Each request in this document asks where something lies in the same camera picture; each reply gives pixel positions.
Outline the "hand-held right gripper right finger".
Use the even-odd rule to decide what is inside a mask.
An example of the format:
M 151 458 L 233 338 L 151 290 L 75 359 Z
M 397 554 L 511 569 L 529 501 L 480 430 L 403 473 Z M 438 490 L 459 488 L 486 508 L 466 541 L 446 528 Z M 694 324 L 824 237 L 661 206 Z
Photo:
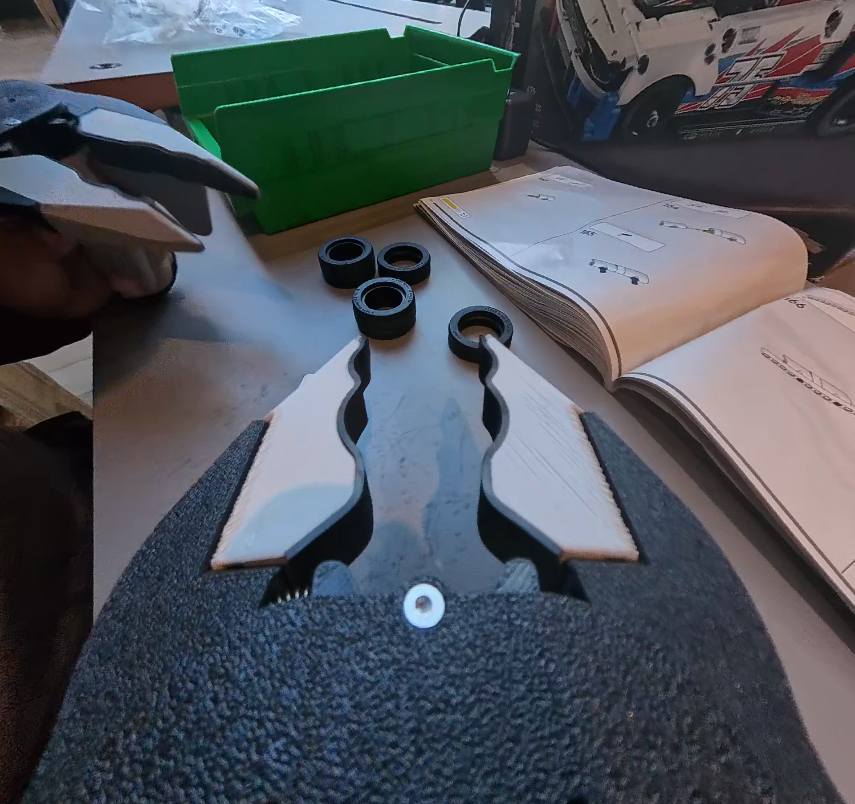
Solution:
M 483 335 L 479 346 L 482 421 L 493 439 L 480 479 L 486 507 L 547 563 L 639 562 L 582 408 L 497 338 Z

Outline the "black power adapter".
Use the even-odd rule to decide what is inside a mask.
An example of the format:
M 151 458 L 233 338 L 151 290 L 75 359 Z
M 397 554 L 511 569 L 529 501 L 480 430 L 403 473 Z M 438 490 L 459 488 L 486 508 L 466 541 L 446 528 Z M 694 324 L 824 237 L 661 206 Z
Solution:
M 522 157 L 528 147 L 535 114 L 535 96 L 524 89 L 510 88 L 499 124 L 493 160 Z

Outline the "toy car box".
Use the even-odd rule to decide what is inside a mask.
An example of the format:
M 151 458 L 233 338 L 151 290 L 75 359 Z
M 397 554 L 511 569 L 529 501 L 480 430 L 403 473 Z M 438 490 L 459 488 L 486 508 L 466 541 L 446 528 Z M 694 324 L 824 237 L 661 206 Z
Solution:
M 854 0 L 493 0 L 490 34 L 540 146 L 853 263 Z

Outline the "grey desk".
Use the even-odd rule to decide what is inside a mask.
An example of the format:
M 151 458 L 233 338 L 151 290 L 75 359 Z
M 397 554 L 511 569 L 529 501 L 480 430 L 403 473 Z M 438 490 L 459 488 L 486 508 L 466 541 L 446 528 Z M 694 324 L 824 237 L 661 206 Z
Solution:
M 227 200 L 210 196 L 213 235 L 179 258 L 153 305 L 119 305 L 95 331 L 95 614 L 156 524 L 253 421 L 356 335 L 351 295 L 322 281 L 320 244 L 359 233 L 375 246 L 425 245 L 416 325 L 370 343 L 369 415 L 359 440 L 373 502 L 369 545 L 350 567 L 359 601 L 397 602 L 437 580 L 455 596 L 495 587 L 503 565 L 476 527 L 490 443 L 474 364 L 447 347 L 465 306 L 504 311 L 512 352 L 599 416 L 703 524 L 764 621 L 810 739 L 853 802 L 853 616 L 753 509 L 704 449 L 656 402 L 608 391 L 501 295 L 404 199 L 278 236 L 248 238 Z

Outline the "narrow black rubber tyre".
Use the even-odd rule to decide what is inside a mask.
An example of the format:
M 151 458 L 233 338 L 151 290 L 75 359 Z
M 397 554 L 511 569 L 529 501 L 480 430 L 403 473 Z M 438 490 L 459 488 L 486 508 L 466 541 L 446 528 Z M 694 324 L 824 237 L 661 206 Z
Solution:
M 410 286 L 425 281 L 431 273 L 431 255 L 415 242 L 397 242 L 382 248 L 376 256 L 379 277 L 389 277 Z

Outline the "green plastic bin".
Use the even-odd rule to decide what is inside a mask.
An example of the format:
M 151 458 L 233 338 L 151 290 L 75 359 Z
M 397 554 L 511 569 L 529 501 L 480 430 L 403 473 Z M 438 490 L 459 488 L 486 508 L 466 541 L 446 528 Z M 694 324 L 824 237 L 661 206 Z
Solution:
M 279 233 L 490 168 L 514 52 L 406 26 L 175 53 L 191 136 Z

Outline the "open white instruction booklet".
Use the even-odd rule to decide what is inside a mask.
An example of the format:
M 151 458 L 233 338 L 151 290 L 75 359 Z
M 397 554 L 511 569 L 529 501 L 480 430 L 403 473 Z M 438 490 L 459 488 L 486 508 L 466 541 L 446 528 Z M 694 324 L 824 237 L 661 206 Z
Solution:
M 854 606 L 854 301 L 795 229 L 574 167 L 416 212 L 610 390 L 704 448 Z

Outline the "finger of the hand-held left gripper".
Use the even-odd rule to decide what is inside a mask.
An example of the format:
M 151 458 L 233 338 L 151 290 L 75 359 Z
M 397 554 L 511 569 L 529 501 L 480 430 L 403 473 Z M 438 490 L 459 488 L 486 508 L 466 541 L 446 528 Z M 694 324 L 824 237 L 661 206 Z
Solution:
M 208 189 L 255 200 L 258 186 L 160 119 L 94 109 L 78 118 L 88 164 L 103 183 L 155 204 L 184 229 L 207 236 Z
M 156 202 L 91 183 L 47 157 L 2 158 L 1 204 L 5 211 L 38 216 L 83 243 L 158 246 L 186 253 L 204 250 L 198 238 Z

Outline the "person's brown shirt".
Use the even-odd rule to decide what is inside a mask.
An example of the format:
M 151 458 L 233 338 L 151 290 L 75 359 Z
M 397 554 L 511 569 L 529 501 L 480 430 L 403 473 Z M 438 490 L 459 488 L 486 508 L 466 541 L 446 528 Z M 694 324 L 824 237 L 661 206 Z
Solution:
M 91 420 L 1 440 L 1 801 L 18 802 L 93 619 Z

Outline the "wooden side panel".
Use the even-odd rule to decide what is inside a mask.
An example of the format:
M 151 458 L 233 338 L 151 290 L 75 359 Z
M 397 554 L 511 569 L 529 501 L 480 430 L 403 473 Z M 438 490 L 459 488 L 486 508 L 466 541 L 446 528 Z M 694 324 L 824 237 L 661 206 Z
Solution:
M 91 403 L 81 400 L 30 363 L 1 367 L 2 429 L 21 431 L 70 412 L 91 419 Z

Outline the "white table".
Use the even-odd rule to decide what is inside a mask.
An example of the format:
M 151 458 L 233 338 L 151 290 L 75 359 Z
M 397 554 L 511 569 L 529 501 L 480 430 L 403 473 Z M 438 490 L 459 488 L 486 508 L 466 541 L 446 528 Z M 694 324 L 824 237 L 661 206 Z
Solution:
M 316 37 L 367 29 L 388 29 L 398 37 L 406 25 L 464 37 L 488 27 L 490 14 L 412 0 L 285 0 L 301 21 L 285 38 Z M 155 111 L 179 103 L 171 57 L 176 52 L 237 45 L 239 40 L 185 33 L 158 43 L 109 43 L 110 16 L 100 0 L 77 0 L 40 75 L 51 86 L 125 100 Z

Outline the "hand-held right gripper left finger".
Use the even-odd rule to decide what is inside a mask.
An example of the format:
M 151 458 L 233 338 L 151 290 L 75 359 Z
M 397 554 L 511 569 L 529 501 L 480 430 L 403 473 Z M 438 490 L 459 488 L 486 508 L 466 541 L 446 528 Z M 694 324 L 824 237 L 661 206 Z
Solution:
M 306 375 L 263 419 L 213 553 L 212 571 L 270 565 L 311 570 L 326 545 L 357 534 L 353 561 L 370 539 L 372 508 L 357 441 L 368 416 L 368 340 L 358 336 Z

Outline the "person's left hand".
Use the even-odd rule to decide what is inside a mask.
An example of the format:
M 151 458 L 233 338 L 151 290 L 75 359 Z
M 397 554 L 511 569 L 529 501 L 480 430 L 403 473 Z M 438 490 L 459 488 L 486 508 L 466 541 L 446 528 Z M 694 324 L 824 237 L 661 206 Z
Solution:
M 89 318 L 119 293 L 74 241 L 14 217 L 1 221 L 1 307 L 35 318 Z

